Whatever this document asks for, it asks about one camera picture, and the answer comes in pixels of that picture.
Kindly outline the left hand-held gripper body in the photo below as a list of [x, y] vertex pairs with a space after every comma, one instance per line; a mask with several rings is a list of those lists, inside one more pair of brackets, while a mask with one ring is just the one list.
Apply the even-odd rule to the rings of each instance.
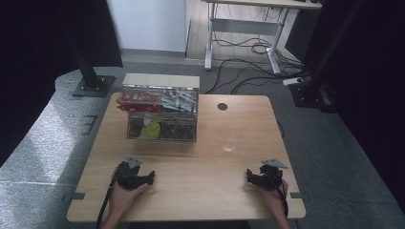
[[126, 157], [116, 168], [114, 179], [117, 184], [126, 190], [135, 190], [147, 182], [147, 177], [139, 176], [141, 161], [131, 156]]

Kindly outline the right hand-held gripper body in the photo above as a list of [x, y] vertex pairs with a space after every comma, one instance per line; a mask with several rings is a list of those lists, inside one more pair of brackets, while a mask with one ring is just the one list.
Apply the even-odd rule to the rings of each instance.
[[283, 183], [283, 169], [286, 169], [287, 165], [275, 158], [265, 159], [262, 163], [260, 167], [262, 186], [268, 190], [275, 190]]

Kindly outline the person's right hand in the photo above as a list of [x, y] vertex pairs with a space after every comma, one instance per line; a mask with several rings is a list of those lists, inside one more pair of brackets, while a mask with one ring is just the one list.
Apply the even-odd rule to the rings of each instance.
[[276, 190], [269, 191], [263, 188], [259, 188], [259, 192], [273, 218], [286, 219], [285, 206], [282, 202], [282, 197], [280, 194]]

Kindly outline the person's left hand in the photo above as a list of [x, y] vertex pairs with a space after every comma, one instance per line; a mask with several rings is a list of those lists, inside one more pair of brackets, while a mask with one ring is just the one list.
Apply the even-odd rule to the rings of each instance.
[[122, 217], [126, 211], [133, 205], [137, 196], [149, 187], [148, 184], [142, 184], [135, 190], [126, 190], [115, 184], [113, 192], [109, 199], [109, 215]]

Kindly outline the clear drinking glass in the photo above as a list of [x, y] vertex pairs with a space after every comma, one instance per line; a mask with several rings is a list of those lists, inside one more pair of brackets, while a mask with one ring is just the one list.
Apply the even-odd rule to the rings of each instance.
[[223, 149], [231, 152], [235, 149], [238, 142], [237, 128], [234, 126], [227, 126], [224, 128]]

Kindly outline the yellow-green round capsule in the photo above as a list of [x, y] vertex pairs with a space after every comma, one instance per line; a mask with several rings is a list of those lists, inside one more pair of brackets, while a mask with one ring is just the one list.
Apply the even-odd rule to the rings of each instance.
[[161, 126], [158, 122], [150, 122], [141, 129], [141, 136], [147, 139], [155, 139], [160, 136]]

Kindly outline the pile of dark brown packets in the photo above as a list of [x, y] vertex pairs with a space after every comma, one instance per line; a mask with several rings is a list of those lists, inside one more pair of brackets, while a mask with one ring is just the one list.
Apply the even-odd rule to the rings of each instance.
[[196, 128], [193, 125], [163, 123], [160, 137], [176, 141], [194, 141]]

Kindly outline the clear acrylic organizer box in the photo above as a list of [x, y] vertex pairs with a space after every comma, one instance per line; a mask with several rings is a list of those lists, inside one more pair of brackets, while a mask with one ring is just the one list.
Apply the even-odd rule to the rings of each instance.
[[127, 73], [118, 108], [128, 115], [129, 139], [195, 142], [200, 78]]

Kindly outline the pile of red packets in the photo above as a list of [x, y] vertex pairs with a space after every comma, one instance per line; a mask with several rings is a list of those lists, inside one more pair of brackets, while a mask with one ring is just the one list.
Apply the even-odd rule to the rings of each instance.
[[155, 113], [160, 110], [159, 96], [148, 92], [124, 92], [117, 99], [117, 107], [129, 115], [135, 113]]

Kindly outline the pile of silver packets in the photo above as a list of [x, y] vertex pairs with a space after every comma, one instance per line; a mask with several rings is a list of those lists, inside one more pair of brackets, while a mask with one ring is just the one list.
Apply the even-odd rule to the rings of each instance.
[[193, 90], [164, 90], [160, 104], [176, 112], [195, 114], [198, 110], [198, 96], [199, 94]]

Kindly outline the white power strip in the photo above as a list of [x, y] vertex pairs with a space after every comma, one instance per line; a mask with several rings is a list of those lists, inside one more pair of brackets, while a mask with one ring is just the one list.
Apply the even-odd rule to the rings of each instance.
[[283, 80], [283, 85], [284, 86], [300, 84], [300, 83], [304, 83], [304, 79], [302, 77], [294, 77], [294, 78]]

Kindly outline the black metal stand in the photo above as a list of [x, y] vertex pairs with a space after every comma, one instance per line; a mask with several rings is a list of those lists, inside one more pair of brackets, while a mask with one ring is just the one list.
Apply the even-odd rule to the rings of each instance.
[[326, 80], [327, 69], [364, 0], [317, 1], [322, 9], [300, 10], [288, 40], [288, 46], [295, 51], [299, 44], [306, 45], [302, 63], [310, 80], [289, 86], [289, 89], [297, 107], [322, 109], [325, 100], [320, 89]]
[[115, 78], [111, 75], [97, 75], [78, 46], [72, 46], [72, 54], [82, 75], [82, 79], [72, 92], [72, 96], [105, 97]]

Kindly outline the black curtain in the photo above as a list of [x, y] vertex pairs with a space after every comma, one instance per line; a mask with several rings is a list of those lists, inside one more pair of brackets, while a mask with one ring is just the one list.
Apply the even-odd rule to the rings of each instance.
[[122, 65], [107, 0], [0, 0], [0, 166], [79, 68]]
[[[287, 48], [302, 61], [306, 45]], [[405, 213], [405, 0], [364, 0], [320, 94], [340, 115]]]

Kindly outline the white partition panel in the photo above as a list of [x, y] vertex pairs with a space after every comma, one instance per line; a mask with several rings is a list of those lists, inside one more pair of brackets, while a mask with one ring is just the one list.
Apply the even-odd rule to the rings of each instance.
[[122, 50], [186, 52], [191, 0], [107, 0]]

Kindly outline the white frame desk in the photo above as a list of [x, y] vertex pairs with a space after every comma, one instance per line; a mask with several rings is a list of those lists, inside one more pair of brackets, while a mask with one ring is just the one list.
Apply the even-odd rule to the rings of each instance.
[[[280, 74], [279, 65], [276, 60], [275, 51], [279, 43], [288, 12], [291, 9], [295, 10], [320, 10], [322, 4], [318, 0], [202, 0], [208, 4], [208, 40], [205, 48], [204, 69], [210, 71], [212, 69], [212, 42], [215, 31], [243, 33], [243, 34], [258, 34], [269, 35], [273, 37], [271, 46], [267, 49], [267, 57], [270, 62], [272, 71], [275, 74]], [[258, 22], [245, 21], [236, 19], [223, 19], [216, 16], [216, 7], [219, 4], [241, 5], [241, 6], [257, 6], [279, 8], [281, 10], [281, 18], [277, 22]]]

